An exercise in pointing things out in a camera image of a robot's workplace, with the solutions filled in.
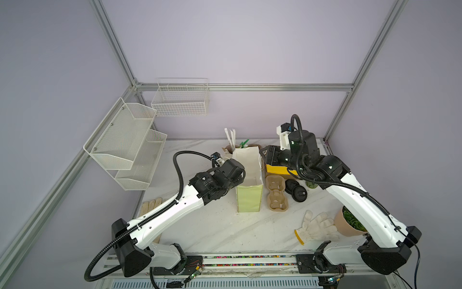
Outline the white and green paper bag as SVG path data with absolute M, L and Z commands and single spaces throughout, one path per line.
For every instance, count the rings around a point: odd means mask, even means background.
M 262 160 L 259 147 L 236 148 L 232 158 L 245 168 L 245 178 L 236 188 L 238 213 L 259 212 L 262 203 Z

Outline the single brown pulp cup carrier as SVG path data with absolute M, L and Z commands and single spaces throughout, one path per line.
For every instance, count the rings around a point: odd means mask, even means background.
M 280 175 L 267 175 L 266 188 L 269 191 L 267 205 L 271 211 L 284 212 L 288 209 L 288 200 L 285 196 L 285 179 Z

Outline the green paper cup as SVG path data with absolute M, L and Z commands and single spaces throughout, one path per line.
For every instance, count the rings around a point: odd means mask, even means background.
M 312 183 L 310 181 L 306 181 L 305 183 L 309 189 L 316 189 L 318 187 L 318 184 Z

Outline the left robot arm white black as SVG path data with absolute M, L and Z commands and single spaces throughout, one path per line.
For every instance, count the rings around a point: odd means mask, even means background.
M 244 166 L 237 160 L 226 160 L 219 167 L 197 173 L 179 199 L 173 197 L 129 222 L 123 219 L 114 222 L 114 238 L 128 233 L 114 245 L 124 277 L 135 276 L 148 267 L 171 275 L 183 272 L 188 257 L 180 245 L 155 244 L 154 240 L 183 217 L 225 196 L 230 189 L 242 184 L 244 178 Z

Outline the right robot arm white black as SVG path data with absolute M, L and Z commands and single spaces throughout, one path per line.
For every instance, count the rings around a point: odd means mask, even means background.
M 270 145 L 259 152 L 266 165 L 282 166 L 288 171 L 301 167 L 296 176 L 319 185 L 339 200 L 365 227 L 366 232 L 357 245 L 324 242 L 316 251 L 321 264 L 365 264 L 373 271 L 389 275 L 405 265 L 422 236 L 415 226 L 405 226 L 363 190 L 356 177 L 334 155 L 302 155 L 297 158 L 289 149 Z

